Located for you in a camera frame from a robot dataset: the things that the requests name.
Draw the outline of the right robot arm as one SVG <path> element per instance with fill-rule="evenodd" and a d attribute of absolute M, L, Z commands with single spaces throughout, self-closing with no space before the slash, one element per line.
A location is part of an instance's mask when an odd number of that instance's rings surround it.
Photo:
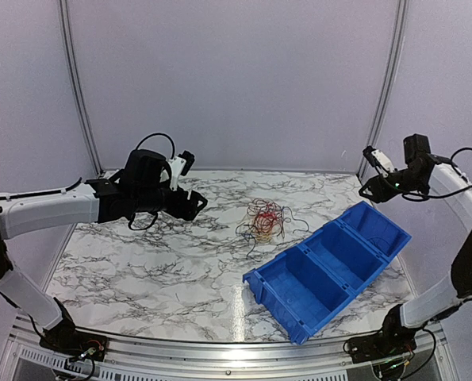
<path fill-rule="evenodd" d="M 472 302 L 472 181 L 454 156 L 432 152 L 425 135 L 413 134 L 403 141 L 405 167 L 395 167 L 381 150 L 368 146 L 363 156 L 377 175 L 368 179 L 359 193 L 373 203 L 397 196 L 411 203 L 445 202 L 452 223 L 441 222 L 433 230 L 446 239 L 451 259 L 447 274 L 414 299 L 393 307 L 380 330 L 364 343 L 383 356 L 410 344 L 416 333 L 431 322 L 442 321 Z"/>

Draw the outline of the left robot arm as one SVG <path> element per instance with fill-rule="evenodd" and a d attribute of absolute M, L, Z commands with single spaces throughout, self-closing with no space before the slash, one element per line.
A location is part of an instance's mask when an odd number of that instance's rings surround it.
<path fill-rule="evenodd" d="M 106 223 L 137 214 L 159 213 L 193 221 L 207 206 L 195 190 L 180 187 L 194 155 L 188 151 L 170 159 L 147 149 L 130 152 L 125 166 L 108 179 L 78 180 L 55 190 L 0 194 L 0 294 L 27 313 L 44 330 L 44 339 L 65 353 L 82 346 L 70 314 L 42 291 L 9 258 L 6 241 L 38 230 L 77 223 Z"/>

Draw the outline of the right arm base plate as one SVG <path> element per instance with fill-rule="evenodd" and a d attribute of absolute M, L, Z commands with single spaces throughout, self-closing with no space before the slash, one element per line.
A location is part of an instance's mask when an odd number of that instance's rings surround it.
<path fill-rule="evenodd" d="M 390 356 L 414 352 L 415 334 L 401 335 L 378 331 L 371 335 L 351 337 L 345 341 L 343 350 L 351 357 L 354 364 L 376 361 Z"/>

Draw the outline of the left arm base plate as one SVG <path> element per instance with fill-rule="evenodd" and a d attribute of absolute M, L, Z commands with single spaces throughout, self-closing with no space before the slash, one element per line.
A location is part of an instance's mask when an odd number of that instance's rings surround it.
<path fill-rule="evenodd" d="M 40 339 L 42 348 L 79 358 L 83 353 L 95 361 L 103 361 L 108 348 L 108 338 L 102 335 L 75 331 L 62 343 L 54 341 L 49 335 Z"/>

